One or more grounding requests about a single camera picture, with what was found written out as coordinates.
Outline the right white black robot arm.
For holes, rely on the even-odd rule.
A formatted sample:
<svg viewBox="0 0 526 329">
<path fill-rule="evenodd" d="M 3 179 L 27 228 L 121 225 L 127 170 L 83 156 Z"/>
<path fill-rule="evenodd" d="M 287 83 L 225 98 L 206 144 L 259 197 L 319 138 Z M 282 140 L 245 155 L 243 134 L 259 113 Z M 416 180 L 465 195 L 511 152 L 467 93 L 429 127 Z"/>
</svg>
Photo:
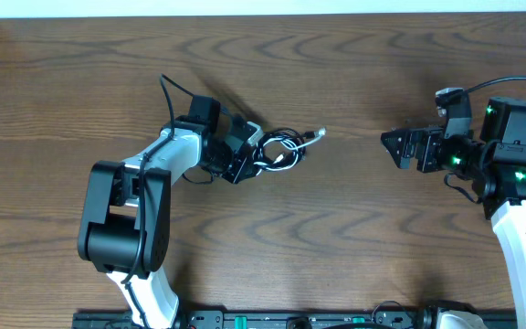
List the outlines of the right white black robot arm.
<svg viewBox="0 0 526 329">
<path fill-rule="evenodd" d="M 469 201 L 483 207 L 507 264 L 517 325 L 526 328 L 526 101 L 492 97 L 478 139 L 470 128 L 469 99 L 446 108 L 442 126 L 383 133 L 395 165 L 443 171 L 472 184 Z"/>
</svg>

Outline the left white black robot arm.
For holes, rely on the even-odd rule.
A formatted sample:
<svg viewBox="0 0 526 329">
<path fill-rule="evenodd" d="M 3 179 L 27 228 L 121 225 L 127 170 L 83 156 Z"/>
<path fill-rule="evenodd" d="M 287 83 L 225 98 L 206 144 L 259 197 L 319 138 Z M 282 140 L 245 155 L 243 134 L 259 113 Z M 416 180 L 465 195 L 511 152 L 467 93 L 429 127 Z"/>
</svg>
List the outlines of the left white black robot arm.
<svg viewBox="0 0 526 329">
<path fill-rule="evenodd" d="M 235 114 L 219 131 L 224 114 L 219 101 L 194 96 L 189 112 L 171 117 L 142 151 L 120 162 L 98 161 L 90 170 L 78 254 L 118 285 L 141 328 L 187 323 L 164 266 L 175 182 L 196 166 L 232 184 L 255 174 L 249 154 L 261 127 Z"/>
</svg>

